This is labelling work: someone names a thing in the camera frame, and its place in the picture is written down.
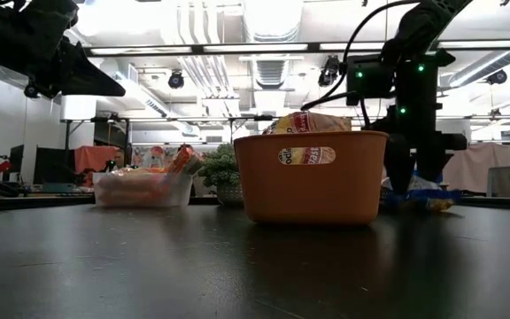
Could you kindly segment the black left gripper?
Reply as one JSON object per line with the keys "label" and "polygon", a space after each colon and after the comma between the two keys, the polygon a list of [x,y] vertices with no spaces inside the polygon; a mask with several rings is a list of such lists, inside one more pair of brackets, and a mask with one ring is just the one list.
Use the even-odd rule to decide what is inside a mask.
{"label": "black left gripper", "polygon": [[126,90],[92,64],[64,32],[78,21],[74,0],[0,0],[0,66],[63,95],[124,97]]}

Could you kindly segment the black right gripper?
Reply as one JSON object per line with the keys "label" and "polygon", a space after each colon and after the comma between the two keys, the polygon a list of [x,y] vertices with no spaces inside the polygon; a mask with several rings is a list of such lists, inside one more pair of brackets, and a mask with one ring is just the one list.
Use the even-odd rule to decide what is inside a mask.
{"label": "black right gripper", "polygon": [[390,134],[383,164],[392,190],[398,195],[407,192],[413,174],[411,148],[419,148],[418,176],[435,183],[444,167],[444,150],[462,151],[468,146],[464,135],[444,133],[436,128],[437,111],[442,108],[437,101],[438,69],[454,61],[455,57],[443,49],[399,61],[393,77],[394,91],[390,93],[395,103],[389,106],[385,117],[368,126]]}

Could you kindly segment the blue Maruchan noodle pack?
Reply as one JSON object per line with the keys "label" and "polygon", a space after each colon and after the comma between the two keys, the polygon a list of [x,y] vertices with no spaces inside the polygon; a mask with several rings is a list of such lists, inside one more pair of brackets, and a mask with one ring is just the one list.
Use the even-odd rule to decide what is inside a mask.
{"label": "blue Maruchan noodle pack", "polygon": [[461,197],[461,191],[445,190],[417,175],[411,177],[407,191],[398,195],[392,188],[390,178],[381,183],[380,206],[395,213],[420,214],[441,213],[453,206]]}

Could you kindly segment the pink Maruchan noodle pack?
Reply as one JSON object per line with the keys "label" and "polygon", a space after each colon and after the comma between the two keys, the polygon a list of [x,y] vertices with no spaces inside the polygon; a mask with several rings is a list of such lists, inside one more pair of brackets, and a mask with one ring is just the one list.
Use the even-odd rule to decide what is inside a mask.
{"label": "pink Maruchan noodle pack", "polygon": [[336,158],[336,151],[330,147],[292,147],[279,151],[278,160],[284,165],[329,164]]}
{"label": "pink Maruchan noodle pack", "polygon": [[263,135],[351,131],[352,122],[343,117],[311,112],[294,112],[274,121]]}

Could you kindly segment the orange Maruchan noodle pack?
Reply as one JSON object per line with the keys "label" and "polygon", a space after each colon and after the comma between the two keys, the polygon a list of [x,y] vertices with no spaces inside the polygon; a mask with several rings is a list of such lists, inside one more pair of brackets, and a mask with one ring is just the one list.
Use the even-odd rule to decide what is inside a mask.
{"label": "orange Maruchan noodle pack", "polygon": [[202,156],[191,145],[182,144],[166,171],[173,174],[194,175],[202,165]]}
{"label": "orange Maruchan noodle pack", "polygon": [[100,206],[172,207],[186,206],[190,191],[191,180],[184,180],[165,190],[151,183],[146,183],[141,189],[117,185],[113,190],[97,189],[96,196]]}

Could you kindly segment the white box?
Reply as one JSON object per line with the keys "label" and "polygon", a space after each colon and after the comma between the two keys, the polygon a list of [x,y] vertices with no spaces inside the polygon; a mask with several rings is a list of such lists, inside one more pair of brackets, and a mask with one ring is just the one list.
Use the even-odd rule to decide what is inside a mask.
{"label": "white box", "polygon": [[462,134],[471,137],[470,120],[445,120],[442,122],[442,131],[450,134]]}

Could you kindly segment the pale pink cloth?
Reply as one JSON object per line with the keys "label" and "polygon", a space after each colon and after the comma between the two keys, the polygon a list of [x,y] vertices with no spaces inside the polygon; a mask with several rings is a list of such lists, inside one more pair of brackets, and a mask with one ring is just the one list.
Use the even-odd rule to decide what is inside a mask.
{"label": "pale pink cloth", "polygon": [[452,153],[443,170],[444,183],[452,190],[485,193],[492,167],[510,167],[510,145],[471,144]]}

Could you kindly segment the salmon pink cloth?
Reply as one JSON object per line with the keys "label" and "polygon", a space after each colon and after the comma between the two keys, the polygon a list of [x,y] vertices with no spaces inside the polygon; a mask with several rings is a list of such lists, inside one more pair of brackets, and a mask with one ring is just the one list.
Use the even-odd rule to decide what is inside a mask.
{"label": "salmon pink cloth", "polygon": [[75,171],[100,171],[108,160],[113,160],[119,149],[115,146],[81,146],[74,150]]}

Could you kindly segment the black computer monitor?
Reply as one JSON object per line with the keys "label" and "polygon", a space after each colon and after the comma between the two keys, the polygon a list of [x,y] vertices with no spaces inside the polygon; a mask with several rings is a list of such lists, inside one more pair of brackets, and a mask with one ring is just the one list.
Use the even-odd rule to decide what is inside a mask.
{"label": "black computer monitor", "polygon": [[10,173],[20,173],[22,168],[22,160],[24,155],[24,144],[14,146],[10,149],[10,154],[8,157],[9,162],[11,163],[11,168],[9,169]]}
{"label": "black computer monitor", "polygon": [[37,147],[34,184],[74,183],[74,150]]}

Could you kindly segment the colourful printed banner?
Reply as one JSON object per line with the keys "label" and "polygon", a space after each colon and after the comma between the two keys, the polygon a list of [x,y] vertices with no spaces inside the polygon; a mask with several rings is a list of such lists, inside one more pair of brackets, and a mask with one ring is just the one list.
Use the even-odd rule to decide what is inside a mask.
{"label": "colourful printed banner", "polygon": [[170,165],[170,160],[168,153],[159,145],[133,147],[133,166],[164,169]]}

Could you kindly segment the orange plastic bin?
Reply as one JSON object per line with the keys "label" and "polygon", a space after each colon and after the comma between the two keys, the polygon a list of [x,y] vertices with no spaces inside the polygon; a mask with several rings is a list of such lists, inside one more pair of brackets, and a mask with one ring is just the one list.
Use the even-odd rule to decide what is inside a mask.
{"label": "orange plastic bin", "polygon": [[[234,141],[244,209],[254,222],[368,225],[378,214],[388,135],[338,131],[247,136]],[[329,147],[329,164],[287,165],[287,148]]]}

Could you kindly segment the clear plastic bin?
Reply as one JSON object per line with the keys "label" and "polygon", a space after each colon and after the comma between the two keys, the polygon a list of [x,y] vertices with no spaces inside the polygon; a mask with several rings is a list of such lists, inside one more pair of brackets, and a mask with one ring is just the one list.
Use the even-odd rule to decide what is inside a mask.
{"label": "clear plastic bin", "polygon": [[187,206],[193,176],[152,169],[123,169],[94,181],[96,203],[103,207],[164,208]]}

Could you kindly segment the green artificial succulent plant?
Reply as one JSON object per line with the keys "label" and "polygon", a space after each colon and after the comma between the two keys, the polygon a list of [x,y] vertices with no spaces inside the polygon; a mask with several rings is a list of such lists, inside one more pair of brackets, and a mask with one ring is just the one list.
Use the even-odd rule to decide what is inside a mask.
{"label": "green artificial succulent plant", "polygon": [[236,153],[232,144],[221,144],[203,157],[198,175],[205,187],[215,189],[216,198],[223,206],[242,206],[243,191]]}

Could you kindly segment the black table mat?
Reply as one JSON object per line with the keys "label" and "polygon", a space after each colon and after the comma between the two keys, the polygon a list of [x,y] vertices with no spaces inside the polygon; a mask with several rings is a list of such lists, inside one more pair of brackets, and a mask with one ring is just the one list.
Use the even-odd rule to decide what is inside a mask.
{"label": "black table mat", "polygon": [[510,210],[364,228],[218,206],[0,212],[0,319],[510,319]]}

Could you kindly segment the silver ceiling air duct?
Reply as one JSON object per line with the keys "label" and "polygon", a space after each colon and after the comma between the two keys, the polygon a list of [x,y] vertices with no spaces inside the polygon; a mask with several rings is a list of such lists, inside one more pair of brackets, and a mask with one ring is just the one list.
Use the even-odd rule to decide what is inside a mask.
{"label": "silver ceiling air duct", "polygon": [[[302,19],[303,0],[242,0],[243,33],[247,43],[295,43]],[[290,62],[286,54],[269,53],[251,61],[254,106],[257,113],[280,116],[287,92]]]}

